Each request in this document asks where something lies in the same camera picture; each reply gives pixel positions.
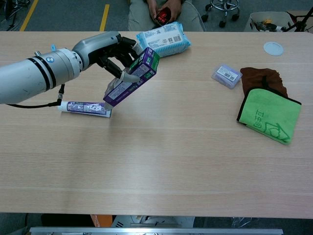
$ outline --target white bin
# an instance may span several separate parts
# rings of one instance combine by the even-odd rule
[[[271,19],[272,24],[281,27],[289,28],[288,23],[290,23],[290,25],[293,25],[292,19],[287,12],[275,12],[275,11],[254,12],[250,14],[244,32],[259,32],[259,30],[256,29],[253,22],[262,22],[266,19]]]

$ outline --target label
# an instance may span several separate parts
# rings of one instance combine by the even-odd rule
[[[178,26],[173,24],[145,32],[147,44],[152,49],[181,42],[182,36]]]
[[[141,62],[143,60],[143,57],[145,56],[145,53],[143,53],[140,57],[139,57],[139,62]]]
[[[138,62],[139,62],[139,58],[137,58],[137,59],[132,63],[132,65],[129,67],[129,70],[132,70],[133,67],[135,67],[135,66],[138,64]]]
[[[155,73],[153,71],[150,71],[150,72],[145,74],[145,78],[148,80],[148,79],[150,79],[154,75],[155,75]]]
[[[132,75],[141,77],[148,71],[149,71],[149,68],[146,65],[142,64],[134,72],[132,72]]]
[[[232,71],[228,70],[223,66],[221,66],[219,70],[217,70],[216,72],[232,82],[238,77],[237,74],[233,73]]]
[[[160,56],[158,54],[155,54],[155,56],[153,58],[153,61],[152,61],[152,65],[151,65],[151,68],[154,71],[157,70],[157,66],[158,66],[159,61],[160,61]]]
[[[114,91],[112,91],[108,96],[111,99],[116,99],[120,94],[122,94],[127,88],[129,88],[132,85],[131,82],[122,82],[119,84]]]
[[[148,53],[148,55],[150,55],[151,57],[154,57],[154,55],[155,55],[155,52],[154,52],[151,48],[148,48],[147,53]]]
[[[146,64],[150,65],[150,63],[151,63],[151,57],[147,57]]]
[[[107,114],[104,103],[69,102],[67,104],[67,110],[80,113]]]

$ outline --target orange object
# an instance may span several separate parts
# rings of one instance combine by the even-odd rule
[[[95,227],[111,227],[113,223],[112,215],[91,214],[90,216]]]
[[[270,24],[270,23],[272,23],[272,20],[271,20],[271,19],[266,19],[266,20],[264,20],[262,23],[264,23],[264,24]]]

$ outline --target purple toothpaste box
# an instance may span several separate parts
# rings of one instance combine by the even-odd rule
[[[140,77],[140,81],[135,83],[122,81],[118,85],[115,85],[119,80],[115,78],[108,85],[103,100],[112,106],[116,106],[157,73],[159,61],[160,56],[154,50],[147,47],[132,63],[128,71],[128,74]]]

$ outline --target person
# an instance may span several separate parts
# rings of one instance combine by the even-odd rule
[[[182,23],[184,31],[203,31],[200,17],[192,0],[131,0],[128,15],[129,31],[148,31],[157,26],[155,18],[163,8],[171,10],[169,23]]]

